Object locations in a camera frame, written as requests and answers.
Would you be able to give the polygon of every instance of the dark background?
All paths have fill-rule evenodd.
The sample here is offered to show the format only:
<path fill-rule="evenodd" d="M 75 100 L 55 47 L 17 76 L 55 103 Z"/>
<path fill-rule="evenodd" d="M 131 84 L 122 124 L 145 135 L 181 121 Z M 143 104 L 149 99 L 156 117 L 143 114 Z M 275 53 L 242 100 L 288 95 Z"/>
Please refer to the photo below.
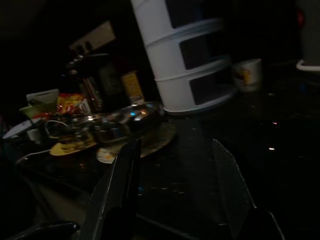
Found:
<path fill-rule="evenodd" d="M 262 58 L 264 65 L 300 57 L 299 30 L 293 0 L 229 0 L 207 11 L 223 17 L 227 45 L 234 62 Z M 69 44 L 106 20 L 111 21 L 117 44 L 113 54 L 128 69 L 143 73 L 147 100 L 155 88 L 152 71 L 130 0 L 0 0 L 1 87 L 0 113 L 18 122 L 17 109 L 27 105 L 26 94 L 63 89 L 60 76 L 72 59 Z"/>

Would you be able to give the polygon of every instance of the black granite countertop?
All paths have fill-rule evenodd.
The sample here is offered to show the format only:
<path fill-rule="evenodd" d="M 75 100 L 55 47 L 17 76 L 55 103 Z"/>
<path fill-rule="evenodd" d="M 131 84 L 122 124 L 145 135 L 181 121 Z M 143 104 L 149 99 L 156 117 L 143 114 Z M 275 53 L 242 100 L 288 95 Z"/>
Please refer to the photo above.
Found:
<path fill-rule="evenodd" d="M 318 238 L 319 76 L 268 69 L 265 87 L 197 115 L 168 117 L 177 136 L 142 159 L 137 213 L 199 239 L 225 223 L 213 161 L 218 139 L 234 154 L 256 203 L 273 212 L 287 239 Z M 57 158 L 47 153 L 19 169 L 66 196 L 90 196 L 108 169 L 96 148 Z"/>

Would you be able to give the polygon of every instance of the white stacked container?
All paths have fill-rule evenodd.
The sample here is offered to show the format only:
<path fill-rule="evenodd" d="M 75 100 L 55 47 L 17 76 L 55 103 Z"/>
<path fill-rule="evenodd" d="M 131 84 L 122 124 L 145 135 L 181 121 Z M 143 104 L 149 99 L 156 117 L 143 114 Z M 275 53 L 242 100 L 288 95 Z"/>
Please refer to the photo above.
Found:
<path fill-rule="evenodd" d="M 232 86 L 215 84 L 220 71 L 228 75 L 231 61 L 219 54 L 220 45 L 208 44 L 207 38 L 218 38 L 224 26 L 219 18 L 204 19 L 199 14 L 202 0 L 188 0 L 192 5 L 189 10 L 195 10 L 184 12 L 184 18 L 170 15 L 173 11 L 167 6 L 179 1 L 131 2 L 166 111 L 197 111 L 219 105 L 235 94 Z"/>

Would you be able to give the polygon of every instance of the mug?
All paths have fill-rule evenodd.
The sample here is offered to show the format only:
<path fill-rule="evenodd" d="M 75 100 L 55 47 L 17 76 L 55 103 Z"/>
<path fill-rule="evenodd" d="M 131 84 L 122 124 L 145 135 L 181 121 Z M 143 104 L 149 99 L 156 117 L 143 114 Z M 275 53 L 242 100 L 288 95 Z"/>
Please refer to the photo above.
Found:
<path fill-rule="evenodd" d="M 232 67 L 233 81 L 242 92 L 253 92 L 262 87 L 262 60 L 251 59 Z"/>

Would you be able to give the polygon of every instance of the wall outlet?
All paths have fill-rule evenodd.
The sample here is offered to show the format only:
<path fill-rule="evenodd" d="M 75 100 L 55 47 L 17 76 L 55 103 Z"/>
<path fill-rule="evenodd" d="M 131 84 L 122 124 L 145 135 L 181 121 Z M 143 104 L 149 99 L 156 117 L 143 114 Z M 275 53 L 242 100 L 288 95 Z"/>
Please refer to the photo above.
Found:
<path fill-rule="evenodd" d="M 69 48 L 75 50 L 78 54 L 89 54 L 107 43 L 115 40 L 116 36 L 112 29 L 110 21 L 107 21 L 85 36 L 72 43 Z"/>

